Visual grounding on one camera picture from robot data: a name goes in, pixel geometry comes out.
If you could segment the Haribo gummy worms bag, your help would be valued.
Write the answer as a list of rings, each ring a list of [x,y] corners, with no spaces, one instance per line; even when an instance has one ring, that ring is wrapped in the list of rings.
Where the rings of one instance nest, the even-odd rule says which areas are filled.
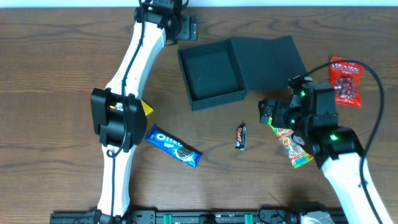
[[[313,156],[303,150],[304,141],[294,135],[291,129],[275,128],[271,125],[272,118],[269,118],[268,125],[275,132],[279,142],[284,148],[294,168],[301,167],[313,159]]]

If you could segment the black gift box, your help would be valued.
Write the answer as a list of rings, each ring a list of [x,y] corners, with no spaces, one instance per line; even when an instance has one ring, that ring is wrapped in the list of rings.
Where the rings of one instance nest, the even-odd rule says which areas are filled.
[[[291,36],[233,37],[178,51],[192,111],[241,101],[248,91],[284,90],[306,74]]]

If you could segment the red candy bag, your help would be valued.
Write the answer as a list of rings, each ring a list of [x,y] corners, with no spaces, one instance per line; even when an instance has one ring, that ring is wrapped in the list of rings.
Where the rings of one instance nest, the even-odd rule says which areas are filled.
[[[336,104],[362,107],[359,83],[364,68],[352,62],[340,62],[344,58],[332,56],[330,83],[335,89]]]

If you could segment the yellow snack bag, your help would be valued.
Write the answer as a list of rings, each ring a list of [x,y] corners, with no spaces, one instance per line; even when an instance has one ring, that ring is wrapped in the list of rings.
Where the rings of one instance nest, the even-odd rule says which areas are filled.
[[[145,115],[148,116],[149,114],[154,112],[154,109],[144,100],[141,100],[142,107],[144,109]]]

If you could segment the blue Oreo cookie pack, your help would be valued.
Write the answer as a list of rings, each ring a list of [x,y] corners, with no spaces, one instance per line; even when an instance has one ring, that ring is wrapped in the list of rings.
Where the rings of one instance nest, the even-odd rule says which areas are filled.
[[[146,134],[145,140],[161,151],[196,169],[202,153],[189,146],[179,138],[154,125]]]

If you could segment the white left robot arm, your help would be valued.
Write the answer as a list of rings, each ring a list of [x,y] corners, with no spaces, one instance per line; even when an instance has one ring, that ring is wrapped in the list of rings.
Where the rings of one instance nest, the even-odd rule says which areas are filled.
[[[132,157],[144,139],[147,116],[142,94],[150,70],[167,41],[197,39],[197,17],[183,15],[188,1],[144,1],[134,11],[127,52],[105,88],[90,96],[94,132],[104,155],[101,197],[94,223],[128,222]]]

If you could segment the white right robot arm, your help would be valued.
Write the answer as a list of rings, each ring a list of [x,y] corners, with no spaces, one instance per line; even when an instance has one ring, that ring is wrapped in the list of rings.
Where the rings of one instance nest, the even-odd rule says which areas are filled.
[[[302,138],[303,150],[333,187],[348,223],[392,223],[357,135],[338,124],[334,88],[327,82],[305,82],[293,93],[290,100],[260,101],[261,122],[271,121]]]

